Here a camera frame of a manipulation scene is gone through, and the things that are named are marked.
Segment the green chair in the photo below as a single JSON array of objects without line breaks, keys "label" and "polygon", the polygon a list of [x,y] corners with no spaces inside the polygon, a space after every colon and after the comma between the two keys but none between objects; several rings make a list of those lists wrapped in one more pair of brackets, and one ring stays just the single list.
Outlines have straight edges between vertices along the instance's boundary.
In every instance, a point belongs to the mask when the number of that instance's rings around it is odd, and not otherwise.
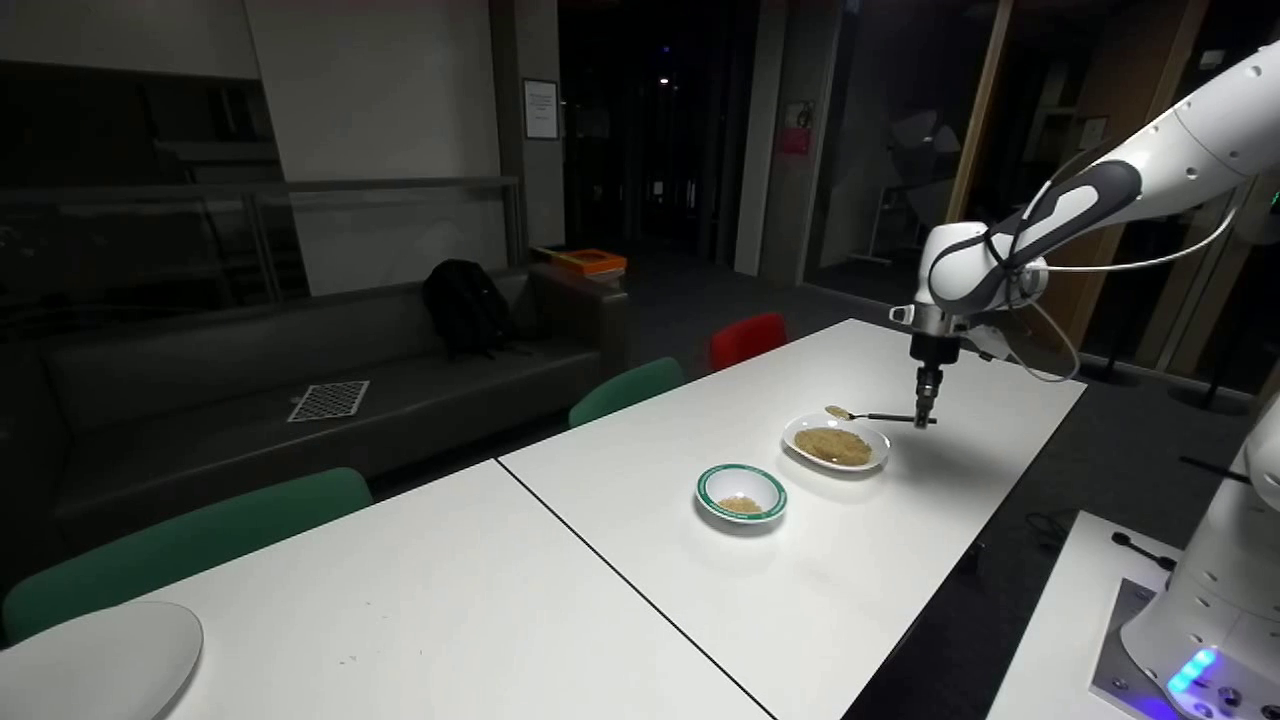
[{"label": "green chair", "polygon": [[5,596],[5,636],[28,639],[369,505],[360,472],[329,469],[170,514],[18,580]]},{"label": "green chair", "polygon": [[682,382],[682,368],[670,356],[636,363],[602,382],[597,382],[582,399],[567,407],[567,428],[593,423],[606,410],[660,396]]}]

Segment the orange box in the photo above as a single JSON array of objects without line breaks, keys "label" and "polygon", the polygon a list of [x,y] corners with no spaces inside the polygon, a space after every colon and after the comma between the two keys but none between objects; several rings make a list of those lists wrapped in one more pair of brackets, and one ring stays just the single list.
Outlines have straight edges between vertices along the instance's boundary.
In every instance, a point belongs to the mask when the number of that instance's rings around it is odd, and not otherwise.
[{"label": "orange box", "polygon": [[553,261],[580,281],[628,276],[628,255],[602,246],[553,253]]}]

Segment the chair back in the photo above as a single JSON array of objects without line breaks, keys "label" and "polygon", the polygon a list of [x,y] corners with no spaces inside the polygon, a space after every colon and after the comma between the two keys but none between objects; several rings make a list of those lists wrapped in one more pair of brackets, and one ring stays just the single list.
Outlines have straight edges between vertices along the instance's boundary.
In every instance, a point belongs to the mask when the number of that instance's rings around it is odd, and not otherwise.
[{"label": "chair back", "polygon": [[283,478],[58,558],[5,596],[8,642],[369,508],[351,469]]},{"label": "chair back", "polygon": [[778,342],[788,342],[788,321],[778,313],[744,317],[711,337],[708,368],[718,373]]},{"label": "chair back", "polygon": [[636,368],[597,382],[582,399],[576,399],[567,407],[567,423],[573,428],[593,423],[593,419],[601,419],[606,410],[620,410],[628,403],[639,403],[639,399],[660,396],[660,391],[679,389],[679,382],[682,382],[682,368],[670,356],[636,363]]}]

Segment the red chair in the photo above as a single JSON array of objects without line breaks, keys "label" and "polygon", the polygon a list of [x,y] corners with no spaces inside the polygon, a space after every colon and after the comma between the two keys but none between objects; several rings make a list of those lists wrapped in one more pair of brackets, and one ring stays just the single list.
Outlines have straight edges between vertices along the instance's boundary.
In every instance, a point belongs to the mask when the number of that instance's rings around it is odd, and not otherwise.
[{"label": "red chair", "polygon": [[708,342],[708,368],[718,373],[726,363],[770,350],[788,341],[788,321],[778,313],[744,317],[722,323]]}]

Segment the black backpack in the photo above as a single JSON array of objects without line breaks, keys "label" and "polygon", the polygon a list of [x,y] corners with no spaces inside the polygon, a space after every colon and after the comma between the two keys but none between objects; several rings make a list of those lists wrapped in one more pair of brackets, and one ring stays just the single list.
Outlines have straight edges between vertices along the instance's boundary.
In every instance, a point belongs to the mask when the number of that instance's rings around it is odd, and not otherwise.
[{"label": "black backpack", "polygon": [[446,350],[497,350],[511,341],[511,307],[470,261],[443,261],[423,281],[423,303]]}]

